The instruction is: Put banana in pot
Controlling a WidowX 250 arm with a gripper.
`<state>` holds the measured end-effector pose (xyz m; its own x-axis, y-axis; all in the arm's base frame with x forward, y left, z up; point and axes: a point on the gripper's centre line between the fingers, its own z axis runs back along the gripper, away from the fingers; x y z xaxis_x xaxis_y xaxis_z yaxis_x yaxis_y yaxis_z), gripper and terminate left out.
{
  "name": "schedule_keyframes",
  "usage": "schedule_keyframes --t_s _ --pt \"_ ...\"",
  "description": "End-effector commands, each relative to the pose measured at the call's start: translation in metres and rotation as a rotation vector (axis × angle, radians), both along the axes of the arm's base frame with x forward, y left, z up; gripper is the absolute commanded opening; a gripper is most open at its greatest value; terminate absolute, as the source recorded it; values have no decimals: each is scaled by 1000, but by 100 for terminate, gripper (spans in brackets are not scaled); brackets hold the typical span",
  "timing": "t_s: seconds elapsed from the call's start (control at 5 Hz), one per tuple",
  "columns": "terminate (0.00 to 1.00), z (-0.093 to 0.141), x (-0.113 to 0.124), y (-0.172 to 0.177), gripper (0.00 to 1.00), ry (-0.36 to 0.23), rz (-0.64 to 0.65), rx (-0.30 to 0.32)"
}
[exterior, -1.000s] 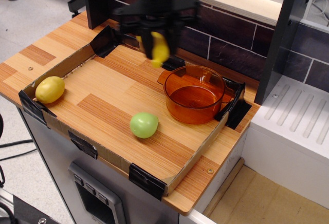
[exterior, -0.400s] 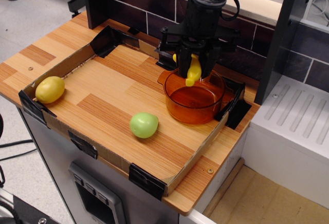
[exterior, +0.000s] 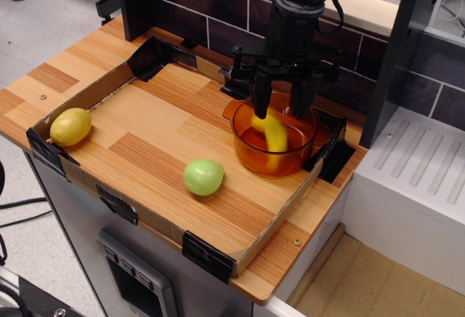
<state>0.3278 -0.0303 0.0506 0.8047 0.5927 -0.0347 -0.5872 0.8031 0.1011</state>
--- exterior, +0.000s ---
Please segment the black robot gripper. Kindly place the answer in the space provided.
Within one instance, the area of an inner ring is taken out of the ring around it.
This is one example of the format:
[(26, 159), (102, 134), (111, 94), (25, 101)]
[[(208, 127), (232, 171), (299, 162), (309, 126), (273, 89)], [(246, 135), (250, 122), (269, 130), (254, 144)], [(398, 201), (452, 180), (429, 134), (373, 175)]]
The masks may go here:
[[(267, 115), (272, 93), (270, 77), (274, 80), (304, 80), (316, 73), (321, 74), (325, 82), (340, 79), (340, 63), (345, 52), (313, 43), (322, 13), (321, 9), (297, 12), (274, 9), (264, 39), (232, 48), (234, 61), (230, 78), (254, 81), (252, 101), (255, 116), (259, 119), (265, 119)], [(307, 114), (319, 87), (320, 79), (291, 83), (290, 108), (295, 119), (302, 119)]]

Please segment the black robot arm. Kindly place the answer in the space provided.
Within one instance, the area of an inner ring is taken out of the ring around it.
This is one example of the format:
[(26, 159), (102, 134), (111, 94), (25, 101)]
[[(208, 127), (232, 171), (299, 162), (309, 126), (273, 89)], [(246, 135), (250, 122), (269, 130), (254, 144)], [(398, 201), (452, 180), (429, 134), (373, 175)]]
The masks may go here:
[[(233, 47), (234, 62), (230, 77), (247, 80), (251, 85), (254, 112), (260, 119), (267, 115), (272, 83), (291, 85), (290, 108), (296, 119), (305, 116), (324, 83), (337, 82), (344, 51), (313, 43), (316, 33), (333, 36), (341, 30), (320, 29), (319, 19), (327, 0), (272, 0), (270, 23), (264, 39)], [(330, 0), (344, 19), (339, 0)]]

